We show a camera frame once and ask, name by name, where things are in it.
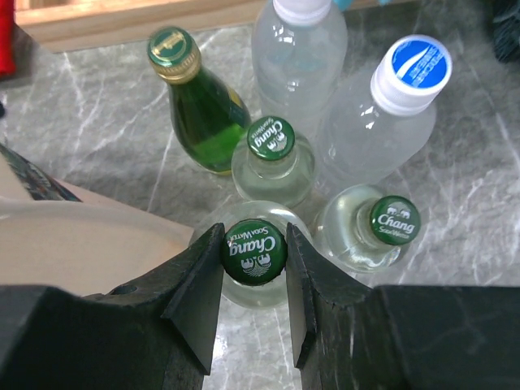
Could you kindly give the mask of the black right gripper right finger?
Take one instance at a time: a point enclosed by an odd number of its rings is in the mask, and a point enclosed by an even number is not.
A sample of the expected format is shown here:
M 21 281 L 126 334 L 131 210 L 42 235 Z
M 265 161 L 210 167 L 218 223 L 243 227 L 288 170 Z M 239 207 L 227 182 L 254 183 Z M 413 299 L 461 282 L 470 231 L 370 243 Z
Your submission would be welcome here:
M 292 354 L 305 389 L 516 389 L 519 291 L 369 288 L 287 226 Z

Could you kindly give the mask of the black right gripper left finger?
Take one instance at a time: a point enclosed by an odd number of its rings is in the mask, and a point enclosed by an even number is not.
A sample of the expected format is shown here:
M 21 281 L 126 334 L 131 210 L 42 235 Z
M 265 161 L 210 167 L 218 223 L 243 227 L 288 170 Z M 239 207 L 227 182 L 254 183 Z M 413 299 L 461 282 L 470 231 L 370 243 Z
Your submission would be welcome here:
M 223 236 L 217 223 L 105 295 L 2 287 L 2 388 L 201 388 L 219 316 Z

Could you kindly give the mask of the clear glass bottle green cap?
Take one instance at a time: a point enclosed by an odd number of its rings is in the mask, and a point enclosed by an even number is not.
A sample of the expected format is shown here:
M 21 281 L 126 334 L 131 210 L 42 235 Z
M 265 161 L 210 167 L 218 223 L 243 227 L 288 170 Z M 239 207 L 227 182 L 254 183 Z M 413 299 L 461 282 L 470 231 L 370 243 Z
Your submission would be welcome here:
M 223 296 L 258 310 L 286 302 L 287 225 L 297 226 L 310 239 L 306 224 L 288 207 L 273 201 L 241 201 L 208 214 L 194 228 L 190 242 L 215 223 L 222 223 L 225 230 L 221 244 Z

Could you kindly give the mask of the beige canvas tote bag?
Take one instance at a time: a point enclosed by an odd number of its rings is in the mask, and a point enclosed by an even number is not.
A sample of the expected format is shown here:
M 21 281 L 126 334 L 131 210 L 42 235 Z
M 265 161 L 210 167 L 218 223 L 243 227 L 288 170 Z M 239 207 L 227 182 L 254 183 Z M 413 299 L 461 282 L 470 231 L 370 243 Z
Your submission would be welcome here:
M 193 229 L 56 180 L 1 147 L 1 283 L 108 293 L 175 257 Z

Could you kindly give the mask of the dark green Perrier bottle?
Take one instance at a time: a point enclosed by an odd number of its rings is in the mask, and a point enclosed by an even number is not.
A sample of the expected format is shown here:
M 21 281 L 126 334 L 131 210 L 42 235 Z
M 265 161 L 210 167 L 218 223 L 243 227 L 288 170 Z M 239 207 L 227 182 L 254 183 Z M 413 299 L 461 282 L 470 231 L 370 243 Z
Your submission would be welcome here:
M 234 149 L 251 124 L 240 95 L 202 65 L 197 43 L 182 28 L 151 34 L 147 55 L 167 84 L 171 122 L 184 151 L 207 171 L 228 174 Z

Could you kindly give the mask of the clear Pocari Sweat bottle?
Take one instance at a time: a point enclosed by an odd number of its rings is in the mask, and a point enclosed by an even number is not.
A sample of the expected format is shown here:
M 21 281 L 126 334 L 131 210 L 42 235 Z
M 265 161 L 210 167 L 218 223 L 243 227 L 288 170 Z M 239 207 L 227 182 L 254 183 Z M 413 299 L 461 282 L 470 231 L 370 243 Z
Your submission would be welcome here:
M 268 1 L 251 38 L 262 113 L 286 119 L 312 138 L 340 79 L 347 47 L 345 17 L 333 1 Z

